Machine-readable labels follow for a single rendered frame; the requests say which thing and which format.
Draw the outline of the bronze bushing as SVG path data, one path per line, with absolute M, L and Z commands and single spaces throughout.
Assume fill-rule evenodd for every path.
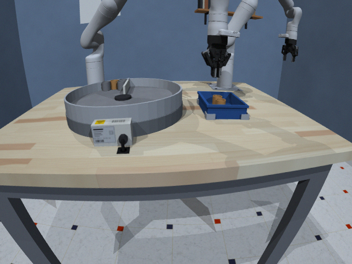
M 212 99 L 212 104 L 215 105 L 216 104 L 216 99 L 217 98 L 222 98 L 221 95 L 213 95 L 213 99 Z
M 119 80 L 111 80 L 111 90 L 116 90 L 117 88 L 117 81 Z
M 216 105 L 225 105 L 226 104 L 226 100 L 223 98 L 217 98 L 216 99 Z

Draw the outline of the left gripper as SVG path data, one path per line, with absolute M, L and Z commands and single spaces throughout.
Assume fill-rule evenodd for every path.
M 296 41 L 295 39 L 290 39 L 290 38 L 286 38 L 285 39 L 285 43 L 286 45 L 283 45 L 282 47 L 282 54 L 283 54 L 283 60 L 286 61 L 286 55 L 287 53 L 291 53 L 292 58 L 291 58 L 291 62 L 295 62 L 295 57 L 298 56 L 298 46 L 296 45 Z M 284 50 L 284 52 L 283 52 Z

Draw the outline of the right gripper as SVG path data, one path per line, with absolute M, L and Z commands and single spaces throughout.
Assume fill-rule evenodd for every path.
M 201 52 L 206 64 L 211 67 L 211 76 L 220 78 L 221 69 L 228 63 L 231 53 L 227 52 L 227 36 L 207 35 L 208 48 Z M 214 62 L 214 63 L 213 63 Z

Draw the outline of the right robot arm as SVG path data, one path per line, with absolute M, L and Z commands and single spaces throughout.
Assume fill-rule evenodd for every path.
M 80 39 L 82 48 L 93 48 L 93 52 L 85 58 L 88 85 L 105 81 L 104 36 L 100 30 L 117 17 L 126 2 L 127 0 L 102 0 L 82 33 Z M 228 30 L 228 6 L 229 0 L 211 0 L 207 35 L 240 37 L 240 32 Z

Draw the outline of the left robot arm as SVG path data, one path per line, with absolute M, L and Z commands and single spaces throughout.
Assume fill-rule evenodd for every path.
M 287 18 L 294 18 L 293 21 L 287 23 L 286 34 L 279 34 L 278 37 L 297 40 L 297 31 L 299 21 L 302 16 L 302 10 L 299 7 L 293 7 L 292 0 L 278 0 L 284 9 Z M 240 32 L 241 28 L 248 22 L 254 14 L 258 5 L 258 0 L 242 0 L 237 7 L 231 21 L 228 24 L 228 30 Z M 231 57 L 225 67 L 222 67 L 221 77 L 217 78 L 217 87 L 230 89 L 233 81 L 234 67 L 234 49 L 236 37 L 228 36 L 228 44 L 226 49 L 231 53 Z

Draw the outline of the blue open-top crate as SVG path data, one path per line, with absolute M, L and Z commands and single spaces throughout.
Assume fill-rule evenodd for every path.
M 199 106 L 203 113 L 216 114 L 215 119 L 241 119 L 249 106 L 232 92 L 198 91 Z M 226 104 L 212 104 L 213 95 L 221 95 Z

